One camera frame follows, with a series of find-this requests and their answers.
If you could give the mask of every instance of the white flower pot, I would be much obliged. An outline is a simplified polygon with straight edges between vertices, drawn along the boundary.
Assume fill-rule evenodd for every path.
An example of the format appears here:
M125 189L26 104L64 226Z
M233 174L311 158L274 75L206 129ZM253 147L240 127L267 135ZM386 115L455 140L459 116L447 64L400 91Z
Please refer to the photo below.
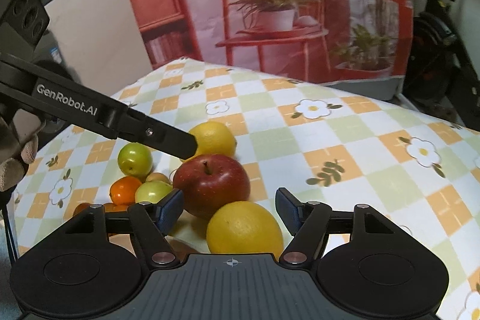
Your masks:
M291 31L295 9L281 11L260 11L257 15L256 27L263 31Z

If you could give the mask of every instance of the red apple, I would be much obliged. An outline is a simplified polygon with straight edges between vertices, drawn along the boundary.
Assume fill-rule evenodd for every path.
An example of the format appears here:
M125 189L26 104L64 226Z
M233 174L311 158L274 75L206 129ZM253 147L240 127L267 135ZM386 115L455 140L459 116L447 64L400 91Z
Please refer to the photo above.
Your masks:
M199 155L184 162L175 172L173 188L183 191L187 212L206 220L223 205L250 196L245 169L225 155Z

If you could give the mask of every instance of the gray ribbed plate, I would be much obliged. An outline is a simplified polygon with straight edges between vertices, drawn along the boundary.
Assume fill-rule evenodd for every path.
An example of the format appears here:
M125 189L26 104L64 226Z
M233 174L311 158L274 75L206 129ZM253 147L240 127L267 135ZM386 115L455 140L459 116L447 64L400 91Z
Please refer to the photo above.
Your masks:
M37 320L27 316L25 320ZM98 320L358 320L321 295L305 271L271 255L190 255L155 271L122 308Z

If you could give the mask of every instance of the apple stem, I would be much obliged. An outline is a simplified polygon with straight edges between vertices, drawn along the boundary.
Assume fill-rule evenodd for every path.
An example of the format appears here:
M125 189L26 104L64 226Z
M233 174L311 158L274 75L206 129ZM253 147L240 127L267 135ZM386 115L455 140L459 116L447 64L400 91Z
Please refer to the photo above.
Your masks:
M203 165L205 166L205 174L211 175L212 172L210 171L210 168L208 168L208 163L206 162L206 160L203 161Z

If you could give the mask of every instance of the orange square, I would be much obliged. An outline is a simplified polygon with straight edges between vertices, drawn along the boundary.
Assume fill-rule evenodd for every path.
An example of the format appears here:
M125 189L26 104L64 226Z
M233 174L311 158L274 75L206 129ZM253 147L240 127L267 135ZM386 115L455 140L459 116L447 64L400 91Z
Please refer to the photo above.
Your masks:
M182 75L178 75L178 76L172 76L172 77L168 77L166 79L162 79L160 81L160 86L159 87L162 88L162 87L175 86L175 85L181 83L182 78L183 78Z
M74 127L71 129L71 133L74 133L74 134L82 133L84 130L85 130L85 129L80 128L80 127L74 125Z
M25 246L18 246L18 254L19 256L22 256L24 253L26 253L30 248L25 247Z
M174 110L179 105L178 95L175 97L168 97L157 99L153 102L152 110L150 114L160 113L160 112L167 112L168 110Z
M469 284L472 291L476 291L477 286L480 284L480 267L478 267L471 276L469 276Z
M37 170L40 162L42 161L43 158L36 158L32 164L28 166L28 171L27 175L33 175L35 174L35 171Z
M428 126L448 145L462 141L462 137L443 122L435 122Z
M168 64L165 67L165 70L170 71L172 69L179 69L179 68L184 68L184 67L185 67L185 63Z
M475 177L475 179L477 180L478 183L480 183L480 168L478 167L475 167L472 171L471 171L472 175Z
M206 93L207 101L215 101L225 98L233 98L237 96L237 92L235 91L235 87L233 86L233 84L207 88Z
M337 164L345 170L345 172L341 173L342 181L358 178L363 175L355 160L343 145L304 152L303 155L314 176L322 171L325 162L335 162L335 160L337 160Z
M263 184L262 174L258 163L248 163L243 165L250 178L250 198L249 201L256 202L267 199L267 192Z
M121 96L119 99L124 99L128 97L133 97L134 95L137 95L138 92L140 91L141 86L137 87L132 87L132 88L126 88L125 90L122 91Z
M407 153L407 145L400 138L410 140L412 136L405 130L399 130L398 132L387 133L385 135L378 136L378 139L392 152L392 155L398 160L399 163L408 162L413 158Z
M205 77L214 77L214 76L222 76L228 75L229 69L228 68L209 68L205 70Z
M452 185L429 195L427 201L449 236L472 218L470 211Z
M81 203L94 203L94 199L97 196L97 191L97 187L90 187L86 189L75 189L73 192L71 192L70 201L63 215L64 220L70 219L73 216L75 208Z
M52 164L51 167L49 167L49 171L53 170L59 170L61 168L65 168L67 165L68 160L70 159L70 155L72 154L73 150L68 150L68 151L63 151L57 153L58 159L56 163Z
M315 119L311 120L309 118L305 118L302 114L297 115L296 112L295 112L295 107L297 107L297 106L298 106L298 103L278 107L278 111L280 112L280 114L282 114L282 117L285 120L285 123L289 127L292 127L292 126L295 126L295 125L300 125L300 124L306 124L308 122L322 121L323 120L323 117L318 117L318 118L315 118Z
M264 79L262 82L268 91L295 87L293 83L287 82L285 79Z
M97 162L106 162L110 159L112 155L113 146L115 145L115 140L102 141L100 143L95 143L88 154L85 164L97 163Z
M229 127L234 136L248 134L247 124L245 123L245 118L243 118L242 113L210 118L208 121L217 121L225 124Z
M376 103L365 97L344 97L342 100L357 114L381 110Z
M30 206L30 210L28 211L27 217L30 219L43 218L49 202L49 193L36 193L32 205Z

